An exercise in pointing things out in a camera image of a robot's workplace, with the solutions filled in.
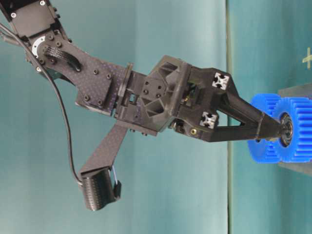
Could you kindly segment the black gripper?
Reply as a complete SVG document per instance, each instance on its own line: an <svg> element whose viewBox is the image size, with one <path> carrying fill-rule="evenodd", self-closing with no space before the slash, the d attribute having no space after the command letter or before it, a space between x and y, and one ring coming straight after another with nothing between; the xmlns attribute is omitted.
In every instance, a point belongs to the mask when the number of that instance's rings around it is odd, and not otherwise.
<svg viewBox="0 0 312 234"><path fill-rule="evenodd" d="M272 117L279 101L277 94L257 94L249 103L229 73L164 56L148 75L127 66L114 117L149 135L171 128L206 142L269 139L281 136L282 125ZM218 127L217 110L245 125Z"/></svg>

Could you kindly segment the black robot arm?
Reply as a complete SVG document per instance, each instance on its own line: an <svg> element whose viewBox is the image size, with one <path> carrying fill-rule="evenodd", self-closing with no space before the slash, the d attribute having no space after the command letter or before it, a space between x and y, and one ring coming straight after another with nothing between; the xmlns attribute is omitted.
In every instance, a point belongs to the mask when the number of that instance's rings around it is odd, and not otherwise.
<svg viewBox="0 0 312 234"><path fill-rule="evenodd" d="M11 43L27 60L78 89L76 103L116 118L112 135L129 129L155 136L166 128L207 142L274 139L282 125L240 98L230 74L164 56L147 74L95 58L72 44L48 0L3 0Z"/></svg>

